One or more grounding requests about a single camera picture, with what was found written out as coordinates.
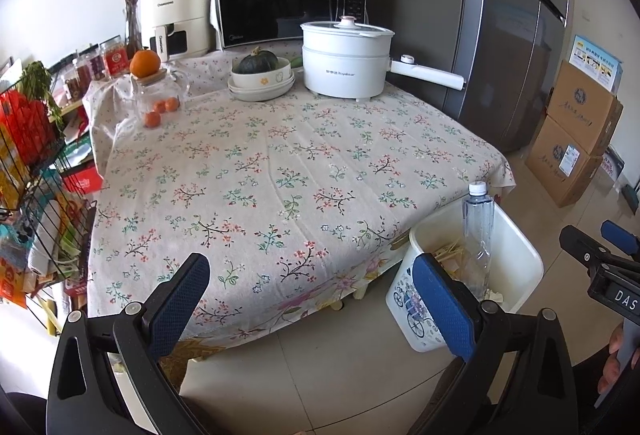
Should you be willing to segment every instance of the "vase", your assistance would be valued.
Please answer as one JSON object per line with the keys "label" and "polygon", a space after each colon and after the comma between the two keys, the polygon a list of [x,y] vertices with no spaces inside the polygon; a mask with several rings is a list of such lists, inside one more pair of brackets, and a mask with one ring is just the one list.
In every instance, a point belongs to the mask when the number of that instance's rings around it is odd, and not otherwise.
{"label": "vase", "polygon": [[127,43],[127,56],[129,60],[131,60],[135,53],[142,50],[142,33],[140,32],[137,1],[132,4],[127,4],[125,8],[125,18],[127,28],[124,37]]}

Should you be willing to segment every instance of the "floral fabric cover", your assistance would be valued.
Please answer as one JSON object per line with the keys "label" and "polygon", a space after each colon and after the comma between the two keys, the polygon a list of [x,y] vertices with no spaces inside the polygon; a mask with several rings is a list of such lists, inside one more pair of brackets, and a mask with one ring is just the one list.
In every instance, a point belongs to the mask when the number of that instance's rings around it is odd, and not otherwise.
{"label": "floral fabric cover", "polygon": [[[104,184],[91,316],[145,301],[199,252],[211,278],[182,339],[239,345],[398,263],[409,228],[469,181],[514,186],[495,148],[389,84],[358,104],[315,96],[299,74],[275,100],[233,99],[231,62],[249,49],[183,61],[191,94],[153,130],[135,117],[128,78],[92,85],[85,103]],[[300,43],[270,49],[293,57]]]}

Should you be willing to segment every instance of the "red box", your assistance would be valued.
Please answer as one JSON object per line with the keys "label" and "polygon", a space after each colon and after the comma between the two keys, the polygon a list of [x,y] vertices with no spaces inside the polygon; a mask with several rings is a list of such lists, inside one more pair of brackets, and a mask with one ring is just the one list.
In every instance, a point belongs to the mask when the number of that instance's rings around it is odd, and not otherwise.
{"label": "red box", "polygon": [[70,174],[63,178],[66,189],[84,193],[94,193],[102,188],[102,177],[95,169],[95,163],[91,163],[88,168]]}

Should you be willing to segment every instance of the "electric cooking pot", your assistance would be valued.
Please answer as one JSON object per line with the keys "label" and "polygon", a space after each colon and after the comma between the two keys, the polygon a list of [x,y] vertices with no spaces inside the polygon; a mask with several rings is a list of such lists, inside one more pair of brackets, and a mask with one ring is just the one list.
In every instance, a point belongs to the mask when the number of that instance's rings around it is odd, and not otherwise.
{"label": "electric cooking pot", "polygon": [[305,86],[312,92],[366,100],[382,93],[387,72],[456,90],[465,85],[462,76],[416,65],[408,55],[392,61],[389,50],[395,33],[384,27],[356,24],[352,16],[343,16],[339,24],[309,22],[300,27]]}

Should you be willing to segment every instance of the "gray refrigerator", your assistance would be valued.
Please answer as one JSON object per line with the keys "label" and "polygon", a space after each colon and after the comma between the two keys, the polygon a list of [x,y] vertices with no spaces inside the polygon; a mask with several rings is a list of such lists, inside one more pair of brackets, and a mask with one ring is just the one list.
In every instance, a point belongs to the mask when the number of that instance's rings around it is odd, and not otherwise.
{"label": "gray refrigerator", "polygon": [[367,0],[392,54],[451,70],[463,91],[389,75],[502,152],[529,144],[560,60],[568,0]]}

